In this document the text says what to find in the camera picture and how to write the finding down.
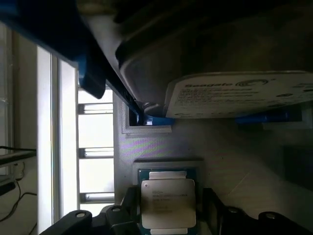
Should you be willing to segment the grey parts rack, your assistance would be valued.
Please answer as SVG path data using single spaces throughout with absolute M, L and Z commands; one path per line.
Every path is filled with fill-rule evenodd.
M 179 119 L 169 133 L 126 127 L 128 108 L 113 97 L 114 192 L 120 202 L 133 184 L 136 160 L 194 160 L 202 182 L 251 217 L 278 212 L 313 232 L 313 192 L 284 177 L 283 148 L 313 147 L 313 130 L 245 131 L 229 119 Z

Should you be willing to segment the Seagate hard disk drive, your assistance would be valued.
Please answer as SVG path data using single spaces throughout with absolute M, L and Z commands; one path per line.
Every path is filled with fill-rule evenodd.
M 168 118 L 235 118 L 313 100 L 313 72 L 213 72 L 168 85 Z

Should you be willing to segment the blue plastic disk bracket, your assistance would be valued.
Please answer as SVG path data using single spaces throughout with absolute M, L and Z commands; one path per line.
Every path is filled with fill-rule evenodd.
M 167 126 L 175 123 L 174 118 L 165 117 L 165 106 L 151 102 L 136 102 L 142 110 L 142 116 L 128 110 L 130 126 Z

